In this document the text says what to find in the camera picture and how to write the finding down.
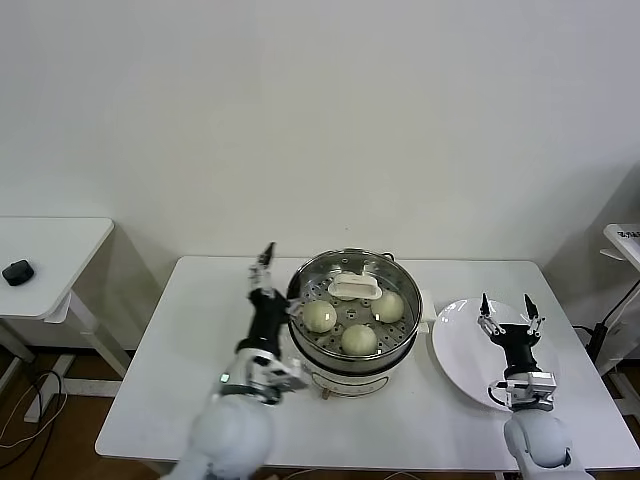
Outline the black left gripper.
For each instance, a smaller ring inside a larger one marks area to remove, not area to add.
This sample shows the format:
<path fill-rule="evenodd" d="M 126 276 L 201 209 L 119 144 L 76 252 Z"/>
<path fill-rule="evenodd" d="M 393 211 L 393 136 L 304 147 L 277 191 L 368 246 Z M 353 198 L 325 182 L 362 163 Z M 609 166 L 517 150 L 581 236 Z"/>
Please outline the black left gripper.
<path fill-rule="evenodd" d="M 280 292 L 272 290 L 271 262 L 275 245 L 275 242 L 270 242 L 249 268 L 249 301 L 254 315 L 247 336 L 237 344 L 237 351 L 253 348 L 280 353 L 281 326 L 289 321 L 289 316 L 297 316 L 305 305 L 300 298 L 287 300 Z"/>

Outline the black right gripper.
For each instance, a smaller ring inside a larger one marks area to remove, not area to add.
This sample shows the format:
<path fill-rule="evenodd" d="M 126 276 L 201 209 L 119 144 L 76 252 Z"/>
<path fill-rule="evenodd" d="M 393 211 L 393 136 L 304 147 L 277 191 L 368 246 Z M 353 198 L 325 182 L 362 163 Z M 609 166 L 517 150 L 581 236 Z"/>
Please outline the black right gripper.
<path fill-rule="evenodd" d="M 501 328 L 491 316 L 487 294 L 482 294 L 477 323 L 490 337 L 491 342 L 502 348 L 507 365 L 504 374 L 541 371 L 533 356 L 532 348 L 540 340 L 540 328 L 545 318 L 539 314 L 537 305 L 528 294 L 524 294 L 524 302 L 529 327 L 524 324 L 504 324 Z"/>

